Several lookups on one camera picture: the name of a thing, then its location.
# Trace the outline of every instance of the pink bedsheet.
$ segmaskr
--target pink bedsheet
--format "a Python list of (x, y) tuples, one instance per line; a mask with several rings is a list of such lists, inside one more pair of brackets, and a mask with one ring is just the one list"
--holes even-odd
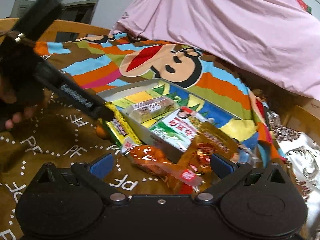
[(320, 100), (320, 22), (296, 0), (134, 0), (113, 26), (206, 50)]

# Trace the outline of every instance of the black mount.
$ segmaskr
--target black mount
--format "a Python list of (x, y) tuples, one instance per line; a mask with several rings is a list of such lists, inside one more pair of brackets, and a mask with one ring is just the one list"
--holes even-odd
[(16, 92), (17, 101), (6, 104), (0, 100), (0, 131), (16, 112), (23, 112), (44, 99), (43, 88), (64, 97), (88, 116), (111, 121), (113, 112), (103, 105), (104, 100), (91, 95), (63, 75), (32, 48), (44, 31), (62, 12), (62, 0), (36, 0), (20, 18), (0, 45), (0, 74), (7, 78)]
[(182, 239), (301, 239), (307, 207), (277, 163), (237, 168), (194, 199), (190, 195), (123, 195), (89, 172), (44, 164), (21, 196), (16, 216), (37, 239), (121, 239), (141, 234)]

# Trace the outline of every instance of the brown blanket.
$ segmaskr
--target brown blanket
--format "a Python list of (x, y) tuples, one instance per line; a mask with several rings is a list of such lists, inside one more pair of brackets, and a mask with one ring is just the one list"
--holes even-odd
[(114, 155), (116, 165), (104, 181), (119, 191), (126, 195), (170, 193), (163, 181), (131, 166), (116, 145), (96, 136), (92, 119), (56, 98), (34, 118), (0, 133), (0, 239), (22, 236), (14, 209), (44, 163), (65, 168), (74, 162), (91, 162), (105, 153)]

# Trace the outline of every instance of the blue pad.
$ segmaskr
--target blue pad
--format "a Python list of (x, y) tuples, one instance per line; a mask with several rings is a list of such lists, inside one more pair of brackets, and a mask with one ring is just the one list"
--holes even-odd
[(89, 165), (89, 171), (99, 179), (103, 179), (113, 168), (113, 156), (112, 154), (104, 155)]
[(237, 165), (221, 155), (212, 154), (210, 159), (211, 170), (217, 174), (220, 179), (224, 179), (229, 174), (233, 173)]

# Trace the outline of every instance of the screw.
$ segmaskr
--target screw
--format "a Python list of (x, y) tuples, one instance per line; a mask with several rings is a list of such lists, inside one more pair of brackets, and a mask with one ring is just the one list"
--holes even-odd
[(213, 199), (213, 196), (210, 193), (200, 193), (198, 195), (198, 199), (200, 199), (202, 201), (210, 201)]
[(116, 202), (125, 200), (125, 195), (122, 193), (113, 193), (110, 195), (110, 199)]
[(164, 200), (164, 199), (159, 199), (159, 200), (158, 200), (158, 203), (159, 203), (159, 204), (165, 204), (165, 200)]

